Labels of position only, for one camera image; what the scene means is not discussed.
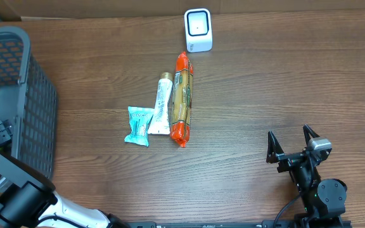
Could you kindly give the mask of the teal snack packet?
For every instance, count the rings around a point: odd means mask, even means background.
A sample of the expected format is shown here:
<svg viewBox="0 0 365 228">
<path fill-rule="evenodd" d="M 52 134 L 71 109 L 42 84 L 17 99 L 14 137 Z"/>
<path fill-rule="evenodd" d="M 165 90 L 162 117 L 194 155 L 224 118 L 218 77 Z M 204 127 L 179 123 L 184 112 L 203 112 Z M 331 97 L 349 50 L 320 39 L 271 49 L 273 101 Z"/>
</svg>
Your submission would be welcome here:
<svg viewBox="0 0 365 228">
<path fill-rule="evenodd" d="M 148 147 L 148 126 L 153 117 L 154 109 L 129 106 L 128 113 L 131 133 L 125 137 L 124 142 Z"/>
</svg>

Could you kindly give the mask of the orange spaghetti packet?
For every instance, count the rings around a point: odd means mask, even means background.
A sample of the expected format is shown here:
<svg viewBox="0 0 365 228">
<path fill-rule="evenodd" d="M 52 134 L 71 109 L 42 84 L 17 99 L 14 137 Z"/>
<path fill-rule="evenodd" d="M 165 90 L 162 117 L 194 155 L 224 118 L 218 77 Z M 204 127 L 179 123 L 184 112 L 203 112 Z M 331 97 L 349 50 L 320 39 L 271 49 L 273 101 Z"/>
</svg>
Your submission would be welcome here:
<svg viewBox="0 0 365 228">
<path fill-rule="evenodd" d="M 186 52 L 182 52 L 176 61 L 170 119 L 170 137 L 182 148 L 190 137 L 192 97 L 193 66 Z"/>
</svg>

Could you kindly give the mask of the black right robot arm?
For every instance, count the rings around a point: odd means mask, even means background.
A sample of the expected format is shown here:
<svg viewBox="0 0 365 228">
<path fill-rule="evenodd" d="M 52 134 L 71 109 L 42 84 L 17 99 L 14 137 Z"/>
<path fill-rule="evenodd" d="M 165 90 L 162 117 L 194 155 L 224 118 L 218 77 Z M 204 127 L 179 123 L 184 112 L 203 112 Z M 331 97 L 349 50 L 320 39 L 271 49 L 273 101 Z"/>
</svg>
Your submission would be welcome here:
<svg viewBox="0 0 365 228">
<path fill-rule="evenodd" d="M 325 161 L 332 150 L 326 137 L 316 134 L 308 125 L 303 126 L 306 146 L 301 152 L 286 154 L 272 131 L 267 133 L 266 162 L 277 163 L 279 173 L 288 172 L 297 187 L 298 194 L 276 215 L 266 227 L 351 227 L 350 221 L 342 220 L 347 199 L 347 185 L 340 179 L 324 179 L 317 166 Z M 304 213 L 293 220 L 280 221 L 282 214 L 297 200 L 304 204 Z"/>
</svg>

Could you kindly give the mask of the white tube with gold cap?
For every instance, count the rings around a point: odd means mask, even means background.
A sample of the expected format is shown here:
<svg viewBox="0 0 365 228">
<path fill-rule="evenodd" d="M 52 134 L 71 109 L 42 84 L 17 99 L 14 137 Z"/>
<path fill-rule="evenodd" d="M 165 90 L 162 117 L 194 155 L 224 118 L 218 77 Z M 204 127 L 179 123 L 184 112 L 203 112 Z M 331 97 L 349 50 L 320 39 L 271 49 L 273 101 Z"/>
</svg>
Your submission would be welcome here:
<svg viewBox="0 0 365 228">
<path fill-rule="evenodd" d="M 169 123 L 169 100 L 173 86 L 173 76 L 169 72 L 160 75 L 158 81 L 157 96 L 155 101 L 154 113 L 148 129 L 149 134 L 170 134 Z"/>
</svg>

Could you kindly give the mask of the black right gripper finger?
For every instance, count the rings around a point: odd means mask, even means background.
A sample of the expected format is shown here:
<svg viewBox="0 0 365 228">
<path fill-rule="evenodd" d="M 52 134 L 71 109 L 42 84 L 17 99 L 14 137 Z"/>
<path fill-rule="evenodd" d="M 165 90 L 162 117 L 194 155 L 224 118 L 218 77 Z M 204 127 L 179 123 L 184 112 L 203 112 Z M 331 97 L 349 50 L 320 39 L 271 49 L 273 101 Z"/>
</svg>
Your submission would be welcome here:
<svg viewBox="0 0 365 228">
<path fill-rule="evenodd" d="M 305 137 L 305 142 L 308 148 L 314 148 L 316 146 L 315 138 L 319 138 L 320 135 L 315 133 L 307 124 L 303 126 L 303 132 Z"/>
<path fill-rule="evenodd" d="M 268 147 L 267 147 L 266 162 L 277 163 L 279 162 L 279 157 L 284 155 L 284 151 L 271 130 L 268 132 L 267 137 L 268 137 Z"/>
</svg>

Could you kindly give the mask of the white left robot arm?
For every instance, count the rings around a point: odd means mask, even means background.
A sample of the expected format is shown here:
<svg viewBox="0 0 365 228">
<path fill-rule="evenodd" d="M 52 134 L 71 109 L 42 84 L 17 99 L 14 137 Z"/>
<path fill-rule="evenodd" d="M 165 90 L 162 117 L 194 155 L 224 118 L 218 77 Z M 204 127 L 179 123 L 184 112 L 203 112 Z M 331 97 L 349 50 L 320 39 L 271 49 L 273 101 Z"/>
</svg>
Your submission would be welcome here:
<svg viewBox="0 0 365 228">
<path fill-rule="evenodd" d="M 75 204 L 38 171 L 12 157 L 0 144 L 1 227 L 126 227 L 111 213 Z"/>
</svg>

